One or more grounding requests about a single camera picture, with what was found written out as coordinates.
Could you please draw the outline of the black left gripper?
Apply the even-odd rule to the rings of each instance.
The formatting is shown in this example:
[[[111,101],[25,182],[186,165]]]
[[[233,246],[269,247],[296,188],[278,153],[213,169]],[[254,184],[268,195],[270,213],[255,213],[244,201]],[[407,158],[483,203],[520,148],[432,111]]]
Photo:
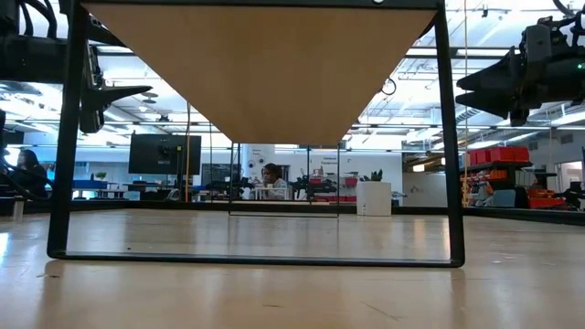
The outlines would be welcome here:
[[[103,113],[112,102],[152,89],[151,86],[103,86],[97,48],[87,44],[80,94],[80,130],[83,133],[97,133],[101,129],[104,124]]]

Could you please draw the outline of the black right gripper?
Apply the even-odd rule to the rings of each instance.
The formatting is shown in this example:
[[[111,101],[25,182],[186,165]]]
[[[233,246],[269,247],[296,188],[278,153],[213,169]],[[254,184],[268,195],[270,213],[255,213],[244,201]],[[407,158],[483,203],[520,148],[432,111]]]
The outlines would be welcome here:
[[[552,59],[551,45],[511,47],[494,65],[459,80],[456,85],[470,90],[455,97],[461,105],[507,119],[512,126],[527,122],[531,109],[540,107],[548,88],[544,82]],[[482,89],[508,89],[511,96]]]

